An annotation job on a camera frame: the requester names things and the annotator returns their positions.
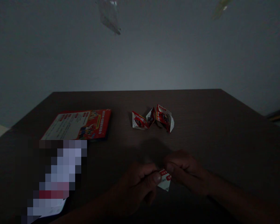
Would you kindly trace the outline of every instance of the pixelated blur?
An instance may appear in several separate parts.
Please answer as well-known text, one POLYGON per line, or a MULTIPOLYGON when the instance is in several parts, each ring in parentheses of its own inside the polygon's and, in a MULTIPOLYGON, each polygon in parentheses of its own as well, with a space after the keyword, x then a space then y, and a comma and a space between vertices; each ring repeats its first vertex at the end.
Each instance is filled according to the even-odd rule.
POLYGON ((59 214, 70 191, 75 190, 76 174, 81 173, 82 157, 87 156, 86 140, 40 140, 40 149, 57 150, 46 168, 44 180, 28 199, 27 213, 21 215, 21 223, 32 223, 38 218, 59 214))

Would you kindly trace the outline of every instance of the hanging plastic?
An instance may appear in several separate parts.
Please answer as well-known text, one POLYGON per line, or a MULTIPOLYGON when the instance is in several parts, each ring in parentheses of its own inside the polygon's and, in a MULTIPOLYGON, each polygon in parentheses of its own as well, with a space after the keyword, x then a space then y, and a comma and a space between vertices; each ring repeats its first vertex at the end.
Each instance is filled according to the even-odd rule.
POLYGON ((120 35, 118 25, 118 3, 119 0, 97 0, 100 12, 100 21, 114 33, 120 35))

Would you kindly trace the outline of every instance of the brown table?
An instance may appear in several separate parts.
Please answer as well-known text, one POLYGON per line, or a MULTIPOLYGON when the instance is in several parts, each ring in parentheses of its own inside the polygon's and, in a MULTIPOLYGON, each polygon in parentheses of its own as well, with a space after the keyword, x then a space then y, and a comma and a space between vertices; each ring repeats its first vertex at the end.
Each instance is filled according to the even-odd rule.
MULTIPOLYGON (((134 161, 147 158, 162 166, 172 151, 185 149, 202 165, 268 201, 280 204, 280 128, 226 92, 214 90, 54 92, 0 138, 0 219, 12 220, 44 175, 48 158, 38 140, 64 110, 112 109, 108 140, 91 143, 87 172, 70 208, 107 190, 134 161), (131 112, 145 115, 160 104, 172 112, 172 133, 153 125, 133 129, 131 112)), ((171 183, 158 189, 151 208, 145 206, 125 221, 228 219, 207 198, 171 183)))

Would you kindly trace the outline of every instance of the white wall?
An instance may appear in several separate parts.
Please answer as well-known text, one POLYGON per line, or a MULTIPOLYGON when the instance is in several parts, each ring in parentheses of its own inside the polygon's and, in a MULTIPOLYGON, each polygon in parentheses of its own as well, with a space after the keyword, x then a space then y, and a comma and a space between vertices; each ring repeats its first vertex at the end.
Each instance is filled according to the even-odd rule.
POLYGON ((53 91, 222 88, 280 109, 280 1, 122 1, 122 35, 94 0, 0 1, 0 124, 53 91))

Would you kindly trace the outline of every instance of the red and white packaging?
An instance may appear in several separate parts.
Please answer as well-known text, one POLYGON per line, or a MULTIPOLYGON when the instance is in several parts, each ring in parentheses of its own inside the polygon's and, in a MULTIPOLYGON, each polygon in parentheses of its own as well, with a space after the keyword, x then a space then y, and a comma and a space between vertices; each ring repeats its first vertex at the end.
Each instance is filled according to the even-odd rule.
POLYGON ((146 130, 149 129, 150 126, 156 120, 156 111, 153 107, 150 112, 146 115, 146 119, 141 115, 137 114, 135 111, 132 111, 132 119, 133 119, 133 128, 146 130))
POLYGON ((162 181, 158 184, 158 187, 162 188, 165 191, 169 191, 171 175, 167 173, 165 169, 162 169, 161 171, 159 171, 159 173, 162 176, 162 181))
POLYGON ((174 128, 174 120, 171 112, 159 104, 156 107, 156 120, 160 127, 163 126, 169 133, 171 133, 172 129, 174 128))

